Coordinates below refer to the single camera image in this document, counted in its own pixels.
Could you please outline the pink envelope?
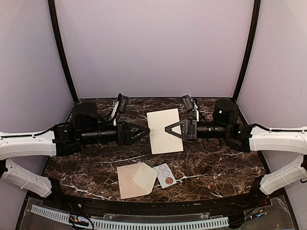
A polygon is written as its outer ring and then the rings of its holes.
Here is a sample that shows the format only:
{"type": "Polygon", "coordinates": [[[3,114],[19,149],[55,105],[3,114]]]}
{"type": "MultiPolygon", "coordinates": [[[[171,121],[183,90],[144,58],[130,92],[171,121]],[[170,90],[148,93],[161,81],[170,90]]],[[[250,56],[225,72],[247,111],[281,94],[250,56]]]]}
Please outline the pink envelope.
{"type": "Polygon", "coordinates": [[[158,172],[146,163],[117,167],[120,198],[145,196],[152,192],[158,172]]]}

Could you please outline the white sticker sheet with seals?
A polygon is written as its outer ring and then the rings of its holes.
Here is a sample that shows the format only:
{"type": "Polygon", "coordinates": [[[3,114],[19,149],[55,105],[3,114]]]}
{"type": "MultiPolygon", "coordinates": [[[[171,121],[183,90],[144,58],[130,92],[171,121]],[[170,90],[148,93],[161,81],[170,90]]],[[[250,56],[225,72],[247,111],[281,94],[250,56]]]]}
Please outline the white sticker sheet with seals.
{"type": "Polygon", "coordinates": [[[162,189],[177,183],[170,167],[166,163],[155,166],[153,169],[158,173],[157,179],[162,189]]]}

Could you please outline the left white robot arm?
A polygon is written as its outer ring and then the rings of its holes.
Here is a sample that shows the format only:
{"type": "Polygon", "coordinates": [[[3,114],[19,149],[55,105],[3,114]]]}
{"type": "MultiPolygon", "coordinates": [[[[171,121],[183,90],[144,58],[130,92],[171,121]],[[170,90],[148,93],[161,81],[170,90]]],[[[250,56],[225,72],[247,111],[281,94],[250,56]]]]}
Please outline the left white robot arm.
{"type": "Polygon", "coordinates": [[[116,142],[129,146],[149,135],[147,127],[130,122],[105,120],[94,103],[73,107],[71,121],[56,124],[38,133],[0,134],[0,179],[49,199],[57,209],[63,209],[68,199],[62,194],[58,180],[37,175],[16,164],[21,156],[64,157],[80,152],[83,147],[116,142]]]}

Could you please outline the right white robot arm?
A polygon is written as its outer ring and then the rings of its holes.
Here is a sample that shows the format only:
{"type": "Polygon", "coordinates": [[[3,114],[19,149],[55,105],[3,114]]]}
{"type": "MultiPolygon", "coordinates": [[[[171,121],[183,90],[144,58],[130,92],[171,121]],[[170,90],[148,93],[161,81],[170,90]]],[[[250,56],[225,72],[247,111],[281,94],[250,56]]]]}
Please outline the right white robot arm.
{"type": "Polygon", "coordinates": [[[185,119],[165,127],[165,132],[185,140],[223,139],[226,146],[235,151],[286,151],[299,156],[286,166],[256,178],[245,204],[255,208],[263,196],[296,181],[307,181],[307,128],[276,129],[259,124],[237,123],[239,107],[228,99],[215,102],[213,121],[185,119]]]}

